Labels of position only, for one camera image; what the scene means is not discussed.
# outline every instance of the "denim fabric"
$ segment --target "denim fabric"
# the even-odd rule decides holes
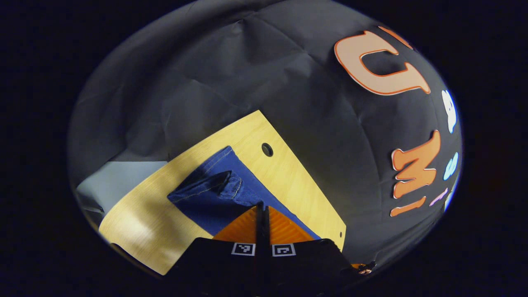
[[[263,201],[287,216],[314,239],[320,239],[292,214],[238,159],[228,146],[193,171],[168,199],[211,235]]]

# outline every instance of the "hole in board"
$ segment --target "hole in board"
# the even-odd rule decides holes
[[[262,151],[264,152],[264,155],[268,157],[273,156],[273,149],[271,148],[269,144],[265,142],[262,144]]]

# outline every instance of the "wooden board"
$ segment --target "wooden board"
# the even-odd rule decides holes
[[[264,155],[263,143],[273,149],[272,157]],[[167,195],[207,158],[228,145],[306,226],[343,248],[346,226],[342,219],[260,111],[202,140],[132,189],[107,213],[99,226],[101,234],[165,275],[195,238],[212,238],[178,210]]]

